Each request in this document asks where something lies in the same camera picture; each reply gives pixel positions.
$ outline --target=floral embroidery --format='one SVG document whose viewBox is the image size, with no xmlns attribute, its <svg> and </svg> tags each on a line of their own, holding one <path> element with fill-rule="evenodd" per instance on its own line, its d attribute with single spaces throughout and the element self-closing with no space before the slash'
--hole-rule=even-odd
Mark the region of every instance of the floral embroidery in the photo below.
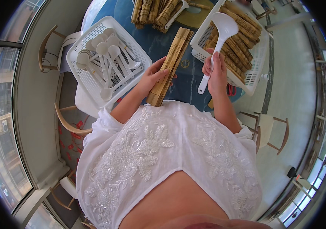
<svg viewBox="0 0 326 229">
<path fill-rule="evenodd" d="M 148 181 L 151 179 L 151 166 L 158 162 L 154 156 L 160 148 L 173 147 L 174 143 L 167 138 L 168 129 L 166 125 L 160 125 L 154 131 L 150 124 L 158 125 L 156 119 L 160 112 L 147 113 L 146 108 L 142 110 L 142 116 L 137 120 L 128 122 L 121 130 L 120 134 L 111 144 L 111 147 L 99 157 L 94 165 L 89 169 L 89 179 L 92 185 L 84 193 L 91 198 L 97 198 L 98 204 L 87 204 L 98 210 L 98 219 L 102 221 L 100 227 L 111 227 L 111 213 L 119 205 L 119 188 L 126 188 L 129 184 L 135 184 L 134 175 Z M 137 130 L 144 125 L 144 140 L 139 141 Z M 117 174 L 119 180 L 107 187 L 108 181 L 112 181 Z"/>
<path fill-rule="evenodd" d="M 254 206 L 248 200 L 258 198 L 257 189 L 254 189 L 257 186 L 255 172 L 248 169 L 249 158 L 241 156 L 241 149 L 235 148 L 230 143 L 225 133 L 217 128 L 215 122 L 195 115 L 189 115 L 189 117 L 195 117 L 199 120 L 200 124 L 196 127 L 197 137 L 192 137 L 191 141 L 201 145 L 207 154 L 206 162 L 211 166 L 210 178 L 214 179 L 220 174 L 222 186 L 231 190 L 230 203 L 238 212 L 239 218 L 244 218 L 244 214 L 248 213 Z"/>
</svg>

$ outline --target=white slotted basket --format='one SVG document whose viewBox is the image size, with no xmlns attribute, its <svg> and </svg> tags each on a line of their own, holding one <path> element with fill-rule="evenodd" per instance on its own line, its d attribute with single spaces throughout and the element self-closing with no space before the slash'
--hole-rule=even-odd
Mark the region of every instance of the white slotted basket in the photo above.
<svg viewBox="0 0 326 229">
<path fill-rule="evenodd" d="M 77 56 L 80 50 L 85 48 L 85 43 L 88 40 L 95 38 L 98 34 L 102 33 L 106 28 L 115 29 L 116 36 L 135 54 L 135 61 L 140 61 L 141 66 L 144 67 L 142 71 L 136 74 L 133 78 L 127 80 L 125 83 L 120 83 L 120 79 L 115 77 L 112 80 L 112 86 L 115 88 L 112 98 L 109 101 L 105 101 L 101 98 L 101 87 L 99 83 L 94 80 L 94 77 L 85 70 L 82 70 L 76 66 Z M 66 61 L 69 67 L 81 85 L 82 89 L 90 97 L 96 108 L 102 109 L 103 107 L 111 107 L 121 96 L 128 92 L 133 86 L 135 86 L 144 72 L 149 66 L 152 65 L 152 60 L 147 53 L 140 47 L 140 45 L 133 39 L 133 37 L 111 16 L 106 16 L 96 22 L 91 28 L 89 28 L 70 48 L 66 55 Z"/>
<path fill-rule="evenodd" d="M 192 55 L 199 59 L 201 62 L 204 62 L 207 57 L 210 56 L 208 52 L 206 52 L 203 48 L 205 46 L 206 41 L 209 39 L 211 31 L 214 29 L 212 25 L 210 25 L 212 15 L 219 11 L 220 7 L 224 4 L 225 0 L 219 0 L 209 15 L 206 17 L 200 28 L 197 30 L 196 34 L 193 36 L 190 45 L 192 47 Z M 252 14 L 247 13 L 249 17 L 251 17 L 255 22 L 261 25 L 256 18 L 252 16 Z M 252 69 L 246 71 L 244 74 L 246 76 L 245 84 L 241 82 L 229 69 L 227 69 L 227 81 L 229 84 L 242 88 L 246 94 L 252 96 L 255 92 L 258 80 L 261 76 L 262 67 L 265 61 L 267 47 L 269 46 L 269 35 L 266 32 L 265 28 L 262 27 L 260 42 L 255 45 L 250 53 L 253 56 L 251 61 Z"/>
</svg>

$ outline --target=skin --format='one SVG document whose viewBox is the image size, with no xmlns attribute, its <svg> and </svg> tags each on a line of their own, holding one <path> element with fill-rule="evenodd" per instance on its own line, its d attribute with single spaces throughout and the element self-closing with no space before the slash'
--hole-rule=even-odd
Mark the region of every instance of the skin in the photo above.
<svg viewBox="0 0 326 229">
<path fill-rule="evenodd" d="M 132 117 L 154 84 L 168 73 L 159 71 L 165 58 L 161 58 L 147 69 L 134 89 L 112 110 L 112 117 L 120 123 L 126 123 Z M 215 118 L 233 133 L 238 133 L 241 127 L 226 94 L 226 67 L 223 60 L 223 56 L 215 53 L 212 73 L 210 58 L 205 60 L 203 73 L 210 76 L 208 88 L 214 99 Z M 222 208 L 190 176 L 183 171 L 176 171 L 135 205 L 124 217 L 119 228 L 268 229 L 269 227 L 257 222 L 229 220 Z"/>
</svg>

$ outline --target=round table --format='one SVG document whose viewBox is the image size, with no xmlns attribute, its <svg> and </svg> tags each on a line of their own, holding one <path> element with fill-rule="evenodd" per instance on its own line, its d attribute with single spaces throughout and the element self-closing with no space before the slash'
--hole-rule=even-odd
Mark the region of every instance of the round table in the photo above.
<svg viewBox="0 0 326 229">
<path fill-rule="evenodd" d="M 131 0 L 106 0 L 104 3 L 103 2 L 103 0 L 94 0 L 91 3 L 83 19 L 82 32 L 88 30 L 90 26 L 101 20 L 101 18 L 113 16 L 144 49 L 153 63 L 168 53 L 172 41 L 180 27 L 188 28 L 194 31 L 194 33 L 197 31 L 195 28 L 182 25 L 176 21 L 166 34 L 153 29 L 151 25 L 145 25 L 143 29 L 136 29 L 135 25 L 131 23 L 131 13 L 134 7 Z M 189 66 L 186 68 L 183 68 L 181 65 L 178 66 L 176 70 L 178 78 L 172 80 L 173 86 L 167 91 L 165 99 L 189 103 L 200 111 L 210 112 L 212 109 L 207 106 L 211 100 L 208 89 L 206 89 L 203 94 L 197 92 L 197 88 L 203 77 L 201 71 L 203 63 L 193 57 L 191 51 L 191 46 L 188 46 L 181 61 L 188 60 Z M 242 89 L 237 88 L 236 95 L 229 97 L 230 101 L 234 102 L 238 100 L 243 94 L 244 92 Z"/>
</svg>

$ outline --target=hand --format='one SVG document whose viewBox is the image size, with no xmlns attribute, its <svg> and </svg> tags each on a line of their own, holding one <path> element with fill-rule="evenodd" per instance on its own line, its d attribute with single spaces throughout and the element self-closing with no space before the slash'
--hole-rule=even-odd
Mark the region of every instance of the hand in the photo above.
<svg viewBox="0 0 326 229">
<path fill-rule="evenodd" d="M 133 90 L 138 94 L 138 96 L 141 96 L 141 98 L 145 98 L 148 96 L 149 91 L 154 87 L 155 83 L 167 75 L 169 72 L 168 69 L 165 69 L 164 71 L 159 71 L 162 67 L 165 59 L 167 56 L 157 60 L 155 63 L 153 63 L 142 75 L 140 81 L 138 84 L 134 87 Z"/>
<path fill-rule="evenodd" d="M 208 48 L 206 51 L 210 54 L 214 52 L 213 48 Z M 211 94 L 211 96 L 217 97 L 222 96 L 223 94 L 227 94 L 227 68 L 225 65 L 225 57 L 222 54 L 219 54 L 218 52 L 214 53 L 214 68 L 211 72 L 210 70 L 210 59 L 211 56 L 208 57 L 203 66 L 203 73 L 207 76 L 210 76 L 208 81 L 208 89 Z"/>
</svg>

